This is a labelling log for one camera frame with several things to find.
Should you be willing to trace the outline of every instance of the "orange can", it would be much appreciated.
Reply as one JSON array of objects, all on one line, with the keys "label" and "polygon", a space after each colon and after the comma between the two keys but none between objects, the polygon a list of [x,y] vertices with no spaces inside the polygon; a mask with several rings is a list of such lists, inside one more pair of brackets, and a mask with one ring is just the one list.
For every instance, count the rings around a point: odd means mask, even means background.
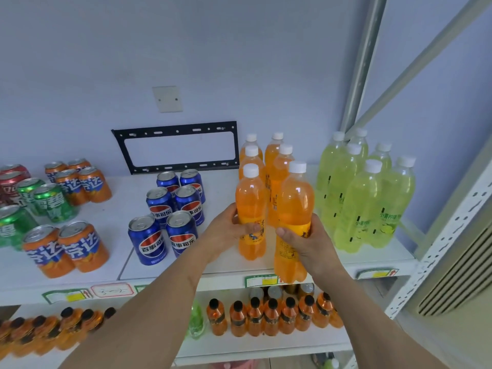
[{"label": "orange can", "polygon": [[75,169],[58,172],[55,182],[62,187],[66,199],[72,206],[80,206],[89,202],[89,197],[80,183],[79,174]]},{"label": "orange can", "polygon": [[68,167],[64,162],[51,162],[44,165],[44,173],[48,176],[51,182],[55,182],[55,175],[58,172],[67,170]]},{"label": "orange can", "polygon": [[96,167],[80,170],[79,179],[91,202],[104,202],[113,196],[104,175]]},{"label": "orange can", "polygon": [[85,167],[90,167],[90,166],[91,164],[85,158],[79,158],[79,159],[68,161],[68,168],[77,170],[77,172],[79,172],[81,169]]},{"label": "orange can", "polygon": [[109,259],[108,250],[94,225],[85,221],[76,221],[62,227],[58,234],[58,243],[80,272],[94,271]]},{"label": "orange can", "polygon": [[29,230],[22,241],[22,249],[49,279],[61,277],[75,269],[70,257],[58,243],[59,229],[40,225]]}]

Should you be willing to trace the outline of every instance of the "white wall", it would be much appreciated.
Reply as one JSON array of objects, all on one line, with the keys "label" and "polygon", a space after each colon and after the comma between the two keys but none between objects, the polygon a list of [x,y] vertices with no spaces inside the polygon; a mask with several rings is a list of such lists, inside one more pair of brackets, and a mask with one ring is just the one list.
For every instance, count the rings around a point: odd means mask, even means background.
[{"label": "white wall", "polygon": [[[110,130],[237,120],[315,162],[338,129],[368,0],[0,0],[0,163],[128,170]],[[160,114],[152,86],[177,85]]]},{"label": "white wall", "polygon": [[[388,0],[359,115],[468,0]],[[368,141],[417,156],[407,215],[426,231],[492,132],[492,8],[368,125]]]}]

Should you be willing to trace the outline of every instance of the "hand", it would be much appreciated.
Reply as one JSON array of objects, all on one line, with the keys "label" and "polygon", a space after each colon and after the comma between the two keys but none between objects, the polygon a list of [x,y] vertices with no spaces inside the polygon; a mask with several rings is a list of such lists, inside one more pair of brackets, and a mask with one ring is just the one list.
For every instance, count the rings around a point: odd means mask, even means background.
[{"label": "hand", "polygon": [[258,223],[239,224],[237,213],[236,204],[231,203],[212,220],[200,236],[200,246],[206,248],[204,252],[210,256],[209,263],[216,260],[225,250],[237,244],[241,236],[261,230]]},{"label": "hand", "polygon": [[276,233],[297,250],[299,260],[318,286],[331,275],[346,273],[332,240],[315,213],[311,217],[311,235],[308,238],[302,238],[287,228],[277,228]]}]

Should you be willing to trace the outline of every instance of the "pepsi can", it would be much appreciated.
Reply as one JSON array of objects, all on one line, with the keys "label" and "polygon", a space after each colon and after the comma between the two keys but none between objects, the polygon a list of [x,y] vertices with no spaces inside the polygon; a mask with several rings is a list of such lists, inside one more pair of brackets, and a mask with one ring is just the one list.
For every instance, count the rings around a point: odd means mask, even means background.
[{"label": "pepsi can", "polygon": [[181,186],[193,185],[200,194],[200,202],[205,203],[205,190],[203,189],[202,177],[197,170],[184,170],[180,176]]},{"label": "pepsi can", "polygon": [[159,223],[153,216],[132,219],[128,224],[128,235],[143,265],[157,264],[166,257],[166,244]]},{"label": "pepsi can", "polygon": [[193,185],[185,185],[176,190],[176,204],[178,210],[189,211],[195,219],[196,226],[205,220],[200,194]]},{"label": "pepsi can", "polygon": [[171,240],[176,257],[198,238],[195,219],[189,211],[176,211],[167,218],[167,234]]},{"label": "pepsi can", "polygon": [[173,196],[173,204],[176,205],[176,190],[180,187],[178,176],[173,171],[161,172],[157,175],[157,186],[167,188],[167,191]]},{"label": "pepsi can", "polygon": [[151,189],[147,193],[149,210],[162,229],[166,229],[167,217],[173,212],[172,200],[171,193],[164,186]]}]

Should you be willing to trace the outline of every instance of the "sprite can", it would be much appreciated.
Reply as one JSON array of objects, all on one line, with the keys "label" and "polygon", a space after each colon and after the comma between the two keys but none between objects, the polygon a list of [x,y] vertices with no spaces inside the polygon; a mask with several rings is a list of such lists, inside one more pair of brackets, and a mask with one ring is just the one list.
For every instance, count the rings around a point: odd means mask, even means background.
[{"label": "sprite can", "polygon": [[188,333],[194,339],[199,339],[205,331],[202,309],[197,301],[191,306],[191,316],[189,316]]},{"label": "sprite can", "polygon": [[53,223],[70,220],[77,216],[77,209],[71,206],[63,195],[62,188],[54,182],[41,185],[33,192],[34,204]]},{"label": "sprite can", "polygon": [[43,216],[45,212],[40,210],[38,206],[34,204],[33,191],[44,184],[42,179],[29,178],[17,183],[17,193],[20,194],[24,202],[26,202],[29,210],[36,216]]},{"label": "sprite can", "polygon": [[23,207],[16,204],[0,209],[0,247],[12,246],[22,250],[22,238],[38,223]]}]

